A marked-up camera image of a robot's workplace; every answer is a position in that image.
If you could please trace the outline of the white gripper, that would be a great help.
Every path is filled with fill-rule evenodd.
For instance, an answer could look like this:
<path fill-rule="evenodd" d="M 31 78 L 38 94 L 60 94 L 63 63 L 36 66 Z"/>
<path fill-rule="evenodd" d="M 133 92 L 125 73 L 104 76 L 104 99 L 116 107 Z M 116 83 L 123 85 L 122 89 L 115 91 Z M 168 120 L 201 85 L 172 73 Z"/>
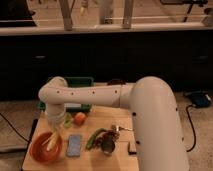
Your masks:
<path fill-rule="evenodd" d="M 53 131 L 59 131 L 60 125 L 65 119 L 66 108 L 64 104 L 47 104 L 45 108 L 45 117 Z"/>

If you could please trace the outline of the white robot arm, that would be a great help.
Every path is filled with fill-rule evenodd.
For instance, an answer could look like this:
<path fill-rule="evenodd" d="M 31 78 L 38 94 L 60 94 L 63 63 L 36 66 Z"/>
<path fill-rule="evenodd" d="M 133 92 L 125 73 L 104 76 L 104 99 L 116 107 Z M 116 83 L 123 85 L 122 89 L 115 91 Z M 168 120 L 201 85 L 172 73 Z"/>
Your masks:
<path fill-rule="evenodd" d="M 70 88 L 54 77 L 38 92 L 54 123 L 67 103 L 124 108 L 131 112 L 139 171 L 190 171 L 177 103 L 170 86 L 147 76 L 134 84 Z"/>

